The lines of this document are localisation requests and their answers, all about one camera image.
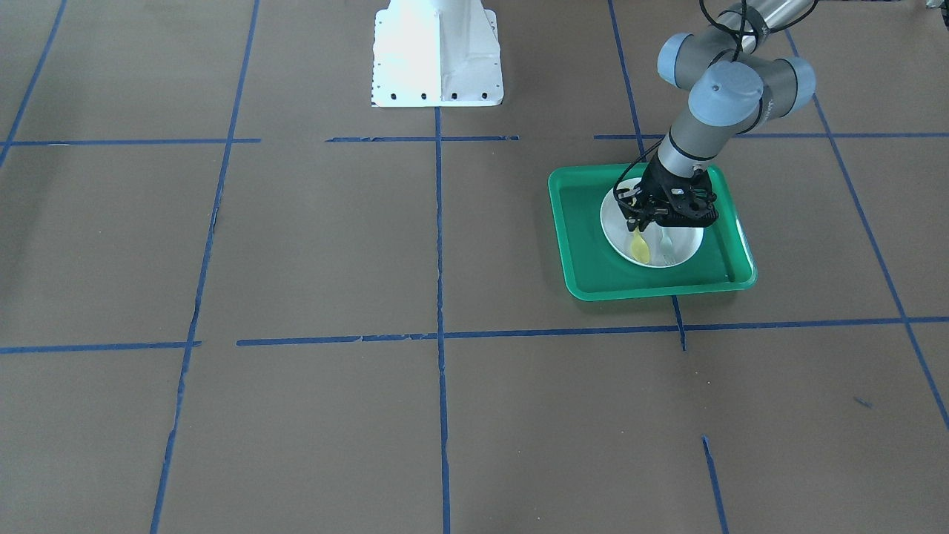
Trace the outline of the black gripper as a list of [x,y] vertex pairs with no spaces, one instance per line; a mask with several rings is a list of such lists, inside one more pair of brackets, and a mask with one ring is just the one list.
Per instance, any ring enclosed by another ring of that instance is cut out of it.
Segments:
[[654,159],[645,169],[638,187],[620,187],[615,189],[617,206],[624,216],[630,216],[630,232],[644,232],[662,213],[661,207],[667,200],[665,191],[671,188],[705,186],[705,170],[697,167],[688,177],[681,177],[665,169],[660,161]]

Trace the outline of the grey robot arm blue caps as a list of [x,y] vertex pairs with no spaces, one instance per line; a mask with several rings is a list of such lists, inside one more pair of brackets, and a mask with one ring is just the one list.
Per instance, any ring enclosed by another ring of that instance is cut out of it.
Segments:
[[688,101],[636,185],[615,182],[612,195],[629,232],[716,222],[710,163],[733,136],[797,111],[816,93],[816,72],[806,60],[755,56],[770,35],[815,8],[814,1],[738,1],[708,16],[702,33],[675,34],[662,45],[658,75],[687,90]]

